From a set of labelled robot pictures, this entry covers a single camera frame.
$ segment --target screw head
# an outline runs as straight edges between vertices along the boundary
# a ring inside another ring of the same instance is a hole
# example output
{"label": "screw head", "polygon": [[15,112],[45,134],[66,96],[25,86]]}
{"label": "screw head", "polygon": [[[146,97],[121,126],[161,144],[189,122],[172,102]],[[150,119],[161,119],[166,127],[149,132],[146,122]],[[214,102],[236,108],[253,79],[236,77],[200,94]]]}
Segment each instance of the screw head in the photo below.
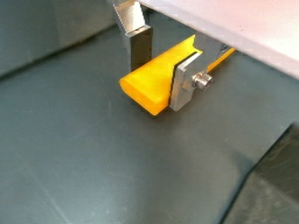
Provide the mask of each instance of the screw head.
{"label": "screw head", "polygon": [[205,73],[200,72],[192,76],[192,86],[201,90],[205,90],[209,87],[209,84],[213,82],[212,77]]}

